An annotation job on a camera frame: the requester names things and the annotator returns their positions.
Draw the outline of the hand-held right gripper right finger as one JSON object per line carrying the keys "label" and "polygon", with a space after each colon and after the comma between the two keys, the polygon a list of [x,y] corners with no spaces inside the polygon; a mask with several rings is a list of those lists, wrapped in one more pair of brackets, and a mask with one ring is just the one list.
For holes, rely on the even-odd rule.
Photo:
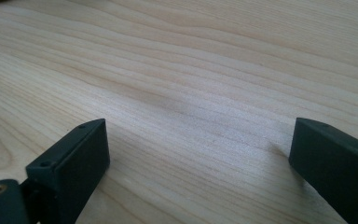
{"label": "hand-held right gripper right finger", "polygon": [[345,221],[358,224],[358,139],[298,118],[289,163]]}

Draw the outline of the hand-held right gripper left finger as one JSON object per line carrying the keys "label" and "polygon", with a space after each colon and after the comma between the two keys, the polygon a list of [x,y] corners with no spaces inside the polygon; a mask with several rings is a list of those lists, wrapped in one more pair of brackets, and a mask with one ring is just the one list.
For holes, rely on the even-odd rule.
{"label": "hand-held right gripper left finger", "polygon": [[109,164],[105,120],[75,127],[26,166],[31,220],[75,224]]}

